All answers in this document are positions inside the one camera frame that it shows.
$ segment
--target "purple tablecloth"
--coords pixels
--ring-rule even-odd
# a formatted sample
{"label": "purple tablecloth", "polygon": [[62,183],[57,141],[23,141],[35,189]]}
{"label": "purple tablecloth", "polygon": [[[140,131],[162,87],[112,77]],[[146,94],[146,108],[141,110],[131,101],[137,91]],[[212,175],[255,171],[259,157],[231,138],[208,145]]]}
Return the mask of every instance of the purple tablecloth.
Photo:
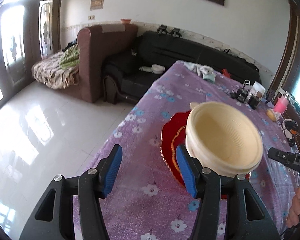
{"label": "purple tablecloth", "polygon": [[[151,86],[85,169],[96,167],[114,144],[122,146],[122,164],[112,193],[100,200],[110,239],[186,240],[190,236],[199,201],[169,172],[161,157],[160,138],[163,125],[175,113],[188,111],[192,101],[227,103],[243,112],[258,128],[264,152],[250,182],[282,232],[289,202],[300,180],[295,171],[268,159],[266,154],[271,147],[290,152],[297,152],[297,148],[288,145],[280,123],[267,117],[264,103],[252,110],[227,95],[229,90],[238,88],[237,81],[217,73],[215,84],[211,84],[183,64],[177,61]],[[223,239],[226,200],[221,201],[220,214],[218,239]],[[74,199],[74,222],[79,227],[77,199]]]}

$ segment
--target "blue gripper pad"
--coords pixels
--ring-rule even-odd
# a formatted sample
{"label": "blue gripper pad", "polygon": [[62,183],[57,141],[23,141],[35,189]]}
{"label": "blue gripper pad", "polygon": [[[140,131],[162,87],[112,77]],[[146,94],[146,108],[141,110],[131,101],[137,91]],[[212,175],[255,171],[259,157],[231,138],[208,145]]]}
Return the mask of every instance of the blue gripper pad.
{"label": "blue gripper pad", "polygon": [[107,195],[111,193],[115,179],[117,178],[122,161],[122,147],[118,144],[114,145],[109,156],[102,160],[105,160],[105,162],[100,169],[99,175],[103,186],[102,194],[104,197],[107,197]]}
{"label": "blue gripper pad", "polygon": [[193,162],[184,145],[179,145],[176,151],[178,166],[181,171],[183,181],[185,182],[188,193],[196,198],[198,190],[196,188],[195,170],[193,171]]}

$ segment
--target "black leather sofa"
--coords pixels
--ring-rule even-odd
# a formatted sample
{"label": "black leather sofa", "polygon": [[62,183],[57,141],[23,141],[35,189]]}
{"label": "black leather sofa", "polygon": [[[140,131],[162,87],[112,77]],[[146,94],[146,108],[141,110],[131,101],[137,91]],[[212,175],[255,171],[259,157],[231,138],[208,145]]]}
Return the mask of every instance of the black leather sofa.
{"label": "black leather sofa", "polygon": [[241,83],[245,79],[261,83],[258,68],[244,59],[197,42],[147,31],[136,38],[131,50],[112,55],[104,61],[104,100],[113,104],[117,99],[138,102],[160,77],[141,71],[139,67],[159,64],[167,71],[177,60],[209,65],[219,72],[226,68],[231,78]]}

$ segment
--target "white tile floor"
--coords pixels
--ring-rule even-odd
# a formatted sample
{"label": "white tile floor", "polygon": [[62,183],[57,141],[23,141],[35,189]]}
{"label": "white tile floor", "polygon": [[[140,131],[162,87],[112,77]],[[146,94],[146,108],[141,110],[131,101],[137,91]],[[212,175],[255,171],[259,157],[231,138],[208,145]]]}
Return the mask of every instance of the white tile floor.
{"label": "white tile floor", "polygon": [[132,108],[89,104],[33,82],[0,110],[0,224],[12,240],[53,177],[81,174]]}

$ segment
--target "white towel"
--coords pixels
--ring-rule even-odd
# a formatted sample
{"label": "white towel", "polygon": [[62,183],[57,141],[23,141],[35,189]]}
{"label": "white towel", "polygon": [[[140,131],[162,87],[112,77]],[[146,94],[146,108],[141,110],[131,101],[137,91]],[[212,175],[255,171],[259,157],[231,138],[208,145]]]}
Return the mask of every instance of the white towel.
{"label": "white towel", "polygon": [[205,80],[210,80],[214,82],[216,74],[213,72],[213,68],[207,65],[200,65],[192,62],[184,62],[184,65],[190,71],[197,73],[199,77],[202,77]]}

